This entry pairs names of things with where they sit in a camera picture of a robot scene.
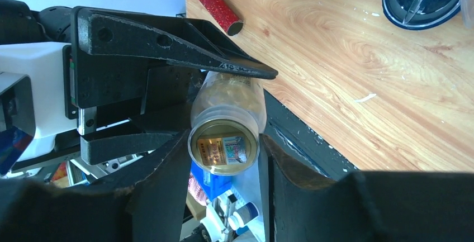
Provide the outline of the clear pill bottle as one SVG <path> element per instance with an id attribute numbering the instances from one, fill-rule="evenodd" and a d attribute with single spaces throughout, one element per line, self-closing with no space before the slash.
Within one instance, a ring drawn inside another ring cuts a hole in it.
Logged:
<path id="1" fill-rule="evenodd" d="M 192 104 L 189 155 L 214 175 L 236 175 L 257 160 L 266 123 L 261 79 L 208 72 Z"/>

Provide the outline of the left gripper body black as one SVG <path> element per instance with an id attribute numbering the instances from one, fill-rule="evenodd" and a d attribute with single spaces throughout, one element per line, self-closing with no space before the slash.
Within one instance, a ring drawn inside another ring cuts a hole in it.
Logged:
<path id="1" fill-rule="evenodd" d="M 79 119 L 88 111 L 79 133 L 135 116 L 159 112 L 189 101 L 202 74 L 163 60 L 128 56 L 88 55 L 63 48 L 64 113 Z"/>

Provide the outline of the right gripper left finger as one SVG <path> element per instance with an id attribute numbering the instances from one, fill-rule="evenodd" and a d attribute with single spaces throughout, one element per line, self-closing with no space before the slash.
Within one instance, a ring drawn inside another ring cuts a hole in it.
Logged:
<path id="1" fill-rule="evenodd" d="M 1 180 L 2 241 L 178 241 L 188 131 L 88 186 Z"/>

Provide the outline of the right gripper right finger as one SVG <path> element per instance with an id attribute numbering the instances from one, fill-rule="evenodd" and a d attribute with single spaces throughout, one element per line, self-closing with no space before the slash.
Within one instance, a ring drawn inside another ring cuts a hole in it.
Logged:
<path id="1" fill-rule="evenodd" d="M 260 137 L 266 241 L 472 241 L 473 174 L 356 171 L 335 181 Z"/>

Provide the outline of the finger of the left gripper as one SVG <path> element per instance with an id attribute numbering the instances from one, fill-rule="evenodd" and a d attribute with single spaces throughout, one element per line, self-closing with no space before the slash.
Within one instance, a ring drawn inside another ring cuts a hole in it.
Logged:
<path id="1" fill-rule="evenodd" d="M 275 79 L 212 22 L 92 7 L 72 9 L 74 43 L 89 55 L 165 60 L 172 65 Z"/>
<path id="2" fill-rule="evenodd" d="M 186 123 L 182 120 L 132 120 L 83 135 L 80 155 L 87 164 L 97 165 L 156 150 L 185 129 Z"/>

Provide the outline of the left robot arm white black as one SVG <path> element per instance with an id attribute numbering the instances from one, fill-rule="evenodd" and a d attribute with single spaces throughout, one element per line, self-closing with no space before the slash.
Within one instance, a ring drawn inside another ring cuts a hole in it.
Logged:
<path id="1" fill-rule="evenodd" d="M 213 23 L 1 0 L 1 171 L 155 150 L 186 128 L 198 70 L 274 79 Z"/>

